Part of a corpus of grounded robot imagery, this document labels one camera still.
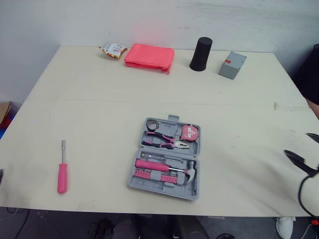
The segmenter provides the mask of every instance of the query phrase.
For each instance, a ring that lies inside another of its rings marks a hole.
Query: pink tape measure
[[[194,126],[184,125],[181,128],[181,136],[180,139],[188,140],[188,141],[195,141],[198,139],[198,129]]]

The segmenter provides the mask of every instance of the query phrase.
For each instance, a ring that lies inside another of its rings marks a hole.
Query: white sneaker
[[[295,217],[277,218],[276,229],[282,239],[290,239],[293,234]]]

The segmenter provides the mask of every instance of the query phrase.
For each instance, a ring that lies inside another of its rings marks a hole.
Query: white wall
[[[288,72],[319,43],[318,0],[0,0],[0,101],[21,104],[58,45],[134,42],[275,52]]]

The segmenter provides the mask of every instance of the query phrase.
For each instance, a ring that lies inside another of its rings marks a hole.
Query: snack bag
[[[104,47],[99,48],[108,56],[119,59],[122,53],[127,49],[127,47],[116,44],[116,43],[106,43]]]

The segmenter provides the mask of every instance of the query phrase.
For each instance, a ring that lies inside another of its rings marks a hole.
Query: hammer
[[[169,171],[183,172],[185,175],[188,175],[188,181],[186,182],[186,184],[191,182],[195,176],[194,161],[191,160],[188,163],[188,165],[189,165],[189,169],[178,169],[178,168],[170,168],[166,164],[148,162],[148,161],[144,161],[140,159],[137,159],[135,162],[135,167],[137,168],[146,168],[146,169],[151,169],[151,170],[156,170],[161,172],[169,172]]]

